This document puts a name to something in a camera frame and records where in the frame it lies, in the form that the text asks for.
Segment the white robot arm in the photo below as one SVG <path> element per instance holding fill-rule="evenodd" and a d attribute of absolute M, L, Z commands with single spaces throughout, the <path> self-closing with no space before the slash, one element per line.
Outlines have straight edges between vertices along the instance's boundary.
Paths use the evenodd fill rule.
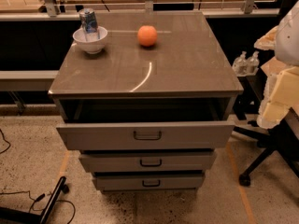
<path fill-rule="evenodd" d="M 299 2 L 273 34 L 275 56 L 262 66 L 267 75 L 257 123 L 272 129 L 299 105 Z"/>

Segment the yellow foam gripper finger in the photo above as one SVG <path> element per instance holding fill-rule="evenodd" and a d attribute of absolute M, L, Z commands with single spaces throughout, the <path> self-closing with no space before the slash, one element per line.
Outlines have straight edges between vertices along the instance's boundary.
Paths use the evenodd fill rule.
<path fill-rule="evenodd" d="M 261 128 L 272 129 L 280 124 L 291 107 L 299 105 L 299 67 L 270 74 L 263 95 L 257 123 Z"/>

